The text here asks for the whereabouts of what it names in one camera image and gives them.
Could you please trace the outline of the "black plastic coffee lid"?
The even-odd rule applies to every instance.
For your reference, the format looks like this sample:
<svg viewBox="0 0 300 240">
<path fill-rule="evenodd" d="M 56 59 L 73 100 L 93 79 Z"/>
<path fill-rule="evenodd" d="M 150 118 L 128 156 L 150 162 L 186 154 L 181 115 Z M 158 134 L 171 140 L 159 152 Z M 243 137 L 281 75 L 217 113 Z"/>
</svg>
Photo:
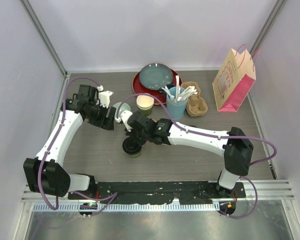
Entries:
<svg viewBox="0 0 300 240">
<path fill-rule="evenodd" d="M 132 138 L 126 138 L 122 143 L 123 151 L 128 155 L 136 155 L 141 152 L 142 147 Z"/>
</svg>

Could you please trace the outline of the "stack of green paper cups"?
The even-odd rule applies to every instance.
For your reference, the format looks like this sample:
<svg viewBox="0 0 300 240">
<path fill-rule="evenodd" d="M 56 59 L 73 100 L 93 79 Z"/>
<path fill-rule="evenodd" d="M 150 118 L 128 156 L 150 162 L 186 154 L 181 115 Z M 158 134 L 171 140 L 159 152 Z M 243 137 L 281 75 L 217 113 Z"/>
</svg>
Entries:
<svg viewBox="0 0 300 240">
<path fill-rule="evenodd" d="M 140 112 L 146 116 L 150 116 L 154 106 L 155 99 L 147 95 L 139 95 L 136 99 L 136 105 Z"/>
</svg>

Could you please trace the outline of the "green paper cup taken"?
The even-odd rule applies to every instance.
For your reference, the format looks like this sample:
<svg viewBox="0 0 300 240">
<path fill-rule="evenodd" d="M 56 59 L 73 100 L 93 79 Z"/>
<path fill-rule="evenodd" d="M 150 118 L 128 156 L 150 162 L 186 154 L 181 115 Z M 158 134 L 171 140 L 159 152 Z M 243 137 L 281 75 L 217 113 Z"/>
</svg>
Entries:
<svg viewBox="0 0 300 240">
<path fill-rule="evenodd" d="M 129 154 L 128 154 L 128 156 L 129 156 L 130 158 L 133 158 L 133 159 L 138 158 L 140 155 L 141 155 L 141 152 L 140 152 L 140 151 L 139 151 L 139 152 L 129 153 Z"/>
</svg>

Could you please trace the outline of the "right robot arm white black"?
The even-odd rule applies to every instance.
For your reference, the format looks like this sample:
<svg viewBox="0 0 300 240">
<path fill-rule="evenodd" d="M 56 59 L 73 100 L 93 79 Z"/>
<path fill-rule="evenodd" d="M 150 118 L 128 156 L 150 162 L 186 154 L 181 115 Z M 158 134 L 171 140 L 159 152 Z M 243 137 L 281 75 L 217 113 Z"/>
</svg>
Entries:
<svg viewBox="0 0 300 240">
<path fill-rule="evenodd" d="M 202 149 L 224 159 L 216 184 L 216 193 L 223 198 L 233 193 L 237 180 L 248 175 L 253 144 L 240 128 L 212 131 L 161 118 L 155 121 L 141 112 L 123 111 L 117 118 L 123 122 L 127 139 L 122 145 L 127 154 L 137 154 L 146 142 L 156 145 L 181 145 Z"/>
</svg>

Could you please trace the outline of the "brown cardboard cup carrier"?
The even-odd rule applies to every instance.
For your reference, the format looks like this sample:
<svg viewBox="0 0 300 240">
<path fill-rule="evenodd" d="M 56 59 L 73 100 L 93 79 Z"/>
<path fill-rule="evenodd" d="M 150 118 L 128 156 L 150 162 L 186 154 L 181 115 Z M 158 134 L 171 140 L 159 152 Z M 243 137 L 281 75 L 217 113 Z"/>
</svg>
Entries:
<svg viewBox="0 0 300 240">
<path fill-rule="evenodd" d="M 194 81 L 186 81 L 181 84 L 181 87 L 186 89 L 189 86 L 194 86 L 197 94 L 192 94 L 187 101 L 186 111 L 191 117 L 203 116 L 208 111 L 208 106 L 205 100 L 201 97 L 201 89 Z"/>
</svg>

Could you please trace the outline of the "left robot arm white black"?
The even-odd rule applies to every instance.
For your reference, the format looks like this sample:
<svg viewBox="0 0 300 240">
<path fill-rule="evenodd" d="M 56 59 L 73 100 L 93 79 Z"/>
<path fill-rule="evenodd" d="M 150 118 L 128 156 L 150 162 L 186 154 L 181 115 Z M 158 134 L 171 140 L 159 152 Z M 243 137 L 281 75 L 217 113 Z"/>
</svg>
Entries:
<svg viewBox="0 0 300 240">
<path fill-rule="evenodd" d="M 97 194 L 95 178 L 89 174 L 68 174 L 63 162 L 70 143 L 84 121 L 108 131 L 114 130 L 116 108 L 110 106 L 114 93 L 102 86 L 80 85 L 78 93 L 61 105 L 57 123 L 43 148 L 35 158 L 23 163 L 29 190 L 46 195 L 64 197 L 78 191 L 90 200 Z"/>
</svg>

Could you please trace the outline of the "pink paper gift bag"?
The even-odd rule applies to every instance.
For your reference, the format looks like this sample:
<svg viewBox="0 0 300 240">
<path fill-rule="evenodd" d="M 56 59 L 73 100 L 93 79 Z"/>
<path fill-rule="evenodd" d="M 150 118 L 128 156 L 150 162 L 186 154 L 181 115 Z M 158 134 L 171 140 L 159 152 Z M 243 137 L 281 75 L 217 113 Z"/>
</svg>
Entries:
<svg viewBox="0 0 300 240">
<path fill-rule="evenodd" d="M 230 49 L 213 83 L 218 112 L 237 112 L 256 81 L 255 62 L 261 49 L 253 53 L 247 45 Z"/>
</svg>

